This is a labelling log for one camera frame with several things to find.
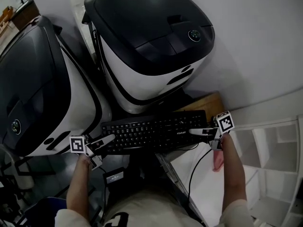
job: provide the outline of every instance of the circular emblem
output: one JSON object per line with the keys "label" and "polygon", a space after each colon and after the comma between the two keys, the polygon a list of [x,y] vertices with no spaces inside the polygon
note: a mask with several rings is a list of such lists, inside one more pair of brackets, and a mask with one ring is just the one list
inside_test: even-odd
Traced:
{"label": "circular emblem", "polygon": [[11,123],[11,129],[16,135],[19,135],[21,133],[21,123],[18,119],[15,119],[13,123]]}
{"label": "circular emblem", "polygon": [[201,35],[199,31],[196,30],[190,30],[188,32],[188,37],[194,42],[199,42],[201,40]]}

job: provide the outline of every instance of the forearm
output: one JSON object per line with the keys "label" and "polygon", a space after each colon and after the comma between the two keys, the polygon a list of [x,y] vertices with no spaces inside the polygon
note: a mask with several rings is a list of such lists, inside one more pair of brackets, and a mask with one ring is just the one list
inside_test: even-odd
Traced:
{"label": "forearm", "polygon": [[228,135],[224,138],[224,199],[223,211],[233,201],[246,200],[245,173],[234,143]]}
{"label": "forearm", "polygon": [[88,181],[90,172],[89,159],[83,159],[86,156],[79,157],[76,168],[67,192],[67,209],[76,211],[84,218],[89,220],[89,197]]}

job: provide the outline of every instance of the black keyboard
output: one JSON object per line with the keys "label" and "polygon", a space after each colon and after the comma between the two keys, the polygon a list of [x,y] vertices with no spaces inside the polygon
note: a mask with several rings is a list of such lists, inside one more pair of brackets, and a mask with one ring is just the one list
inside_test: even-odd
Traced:
{"label": "black keyboard", "polygon": [[102,148],[108,155],[128,155],[138,150],[155,153],[207,142],[205,136],[188,133],[189,129],[207,127],[204,110],[182,111],[165,115],[126,118],[101,124],[102,136],[116,138]]}

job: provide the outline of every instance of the person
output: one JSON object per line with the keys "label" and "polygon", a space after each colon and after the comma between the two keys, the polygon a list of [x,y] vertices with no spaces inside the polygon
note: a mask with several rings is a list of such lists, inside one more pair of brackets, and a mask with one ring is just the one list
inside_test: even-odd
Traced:
{"label": "person", "polygon": [[[224,198],[217,227],[252,227],[247,208],[245,174],[232,138],[222,138]],[[89,227],[88,180],[90,160],[80,156],[67,193],[67,209],[58,211],[56,227]],[[107,207],[105,227],[200,227],[169,194],[143,189]]]}

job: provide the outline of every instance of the black lid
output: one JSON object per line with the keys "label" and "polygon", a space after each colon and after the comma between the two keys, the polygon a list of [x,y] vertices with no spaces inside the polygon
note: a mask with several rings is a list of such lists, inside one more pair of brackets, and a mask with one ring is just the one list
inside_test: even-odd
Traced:
{"label": "black lid", "polygon": [[214,46],[211,22],[191,0],[85,0],[85,8],[115,54],[142,74],[175,71]]}
{"label": "black lid", "polygon": [[28,24],[2,53],[0,96],[0,142],[20,156],[33,152],[65,116],[70,82],[47,18]]}

